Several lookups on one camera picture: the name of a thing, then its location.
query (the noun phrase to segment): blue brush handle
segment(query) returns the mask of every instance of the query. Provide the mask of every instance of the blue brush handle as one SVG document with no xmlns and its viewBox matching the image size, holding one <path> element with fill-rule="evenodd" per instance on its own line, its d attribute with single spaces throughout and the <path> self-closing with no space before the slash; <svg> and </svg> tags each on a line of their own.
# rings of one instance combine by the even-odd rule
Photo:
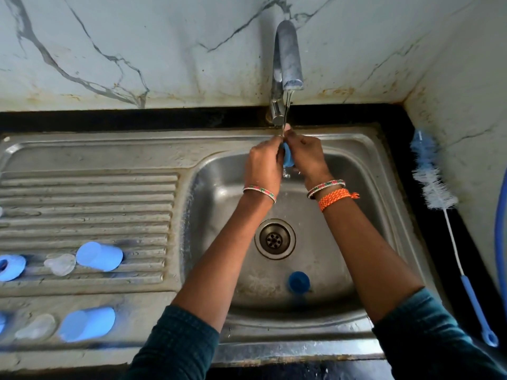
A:
<svg viewBox="0 0 507 380">
<path fill-rule="evenodd" d="M 283 149 L 285 149 L 285 156 L 283 156 L 283 166 L 284 167 L 293 167 L 294 159 L 292 158 L 292 154 L 290 152 L 290 148 L 287 143 L 282 143 Z"/>
<path fill-rule="evenodd" d="M 482 338 L 484 339 L 484 342 L 489 346 L 498 346 L 498 338 L 496 337 L 495 332 L 493 332 L 488 325 L 488 321 L 486 320 L 486 317 L 482 312 L 481 305 L 478 303 L 477 297 L 475 296 L 475 292 L 473 291 L 470 280 L 468 279 L 467 276 L 462 275 L 461 281 L 463 282 L 463 286 L 465 287 L 466 293 L 468 294 L 468 298 L 472 303 L 473 310 L 477 315 L 478 322 L 481 324 L 482 327 L 481 334 Z"/>
</svg>

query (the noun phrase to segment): running water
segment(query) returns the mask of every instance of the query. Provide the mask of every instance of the running water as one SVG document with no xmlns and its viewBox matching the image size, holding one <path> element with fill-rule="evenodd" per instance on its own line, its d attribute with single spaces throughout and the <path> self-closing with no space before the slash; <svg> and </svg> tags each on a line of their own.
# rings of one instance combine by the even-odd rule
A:
<svg viewBox="0 0 507 380">
<path fill-rule="evenodd" d="M 283 134 L 285 133 L 285 124 L 287 124 L 288 110 L 290 108 L 290 101 L 292 99 L 293 93 L 294 93 L 294 91 L 287 91 L 287 101 L 285 102 L 285 115 L 283 116 L 283 125 L 282 125 L 282 135 L 281 135 L 282 137 L 283 137 Z M 286 179 L 290 178 L 290 174 L 287 172 L 285 167 L 283 167 L 282 177 L 284 177 Z"/>
</svg>

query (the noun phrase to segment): black granite edge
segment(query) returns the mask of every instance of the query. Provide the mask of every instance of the black granite edge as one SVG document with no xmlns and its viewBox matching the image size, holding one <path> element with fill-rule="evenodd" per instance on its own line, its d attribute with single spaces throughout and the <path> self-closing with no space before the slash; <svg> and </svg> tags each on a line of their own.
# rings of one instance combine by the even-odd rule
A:
<svg viewBox="0 0 507 380">
<path fill-rule="evenodd" d="M 148 131 L 210 128 L 263 127 L 265 107 L 102 110 L 0 113 L 0 133 Z M 414 126 L 404 108 L 391 104 L 301 105 L 290 109 L 289 122 L 296 126 L 353 125 L 377 122 L 395 163 L 398 177 L 417 220 L 420 234 L 433 259 L 440 282 L 460 325 L 482 340 L 481 328 L 462 286 L 445 218 L 424 204 L 410 141 Z M 486 318 L 507 351 L 507 322 L 500 296 L 458 211 L 449 218 L 466 275 L 472 282 Z"/>
</svg>

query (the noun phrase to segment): orange thread bracelet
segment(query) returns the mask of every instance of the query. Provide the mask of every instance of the orange thread bracelet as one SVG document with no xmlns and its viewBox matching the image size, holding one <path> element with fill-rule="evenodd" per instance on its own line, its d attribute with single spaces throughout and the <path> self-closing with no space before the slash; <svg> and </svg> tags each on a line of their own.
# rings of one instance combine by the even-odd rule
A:
<svg viewBox="0 0 507 380">
<path fill-rule="evenodd" d="M 323 198 L 319 200 L 318 206 L 320 211 L 323 212 L 329 205 L 338 201 L 341 198 L 350 197 L 350 198 L 359 198 L 358 193 L 350 193 L 348 189 L 342 188 L 337 189 L 336 191 L 332 191 L 331 193 L 325 195 Z"/>
</svg>

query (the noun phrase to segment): hand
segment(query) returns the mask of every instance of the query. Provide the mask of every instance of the hand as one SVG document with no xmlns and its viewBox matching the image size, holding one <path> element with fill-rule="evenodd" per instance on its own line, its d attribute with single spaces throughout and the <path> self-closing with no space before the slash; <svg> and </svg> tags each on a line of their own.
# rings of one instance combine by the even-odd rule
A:
<svg viewBox="0 0 507 380">
<path fill-rule="evenodd" d="M 245 186 L 257 185 L 278 195 L 283 169 L 284 152 L 279 151 L 282 141 L 281 136 L 273 136 L 250 149 L 245 167 Z"/>
<path fill-rule="evenodd" d="M 284 135 L 296 168 L 305 176 L 307 190 L 333 180 L 333 175 L 324 160 L 324 151 L 319 139 L 298 135 L 292 129 L 286 131 Z"/>
</svg>

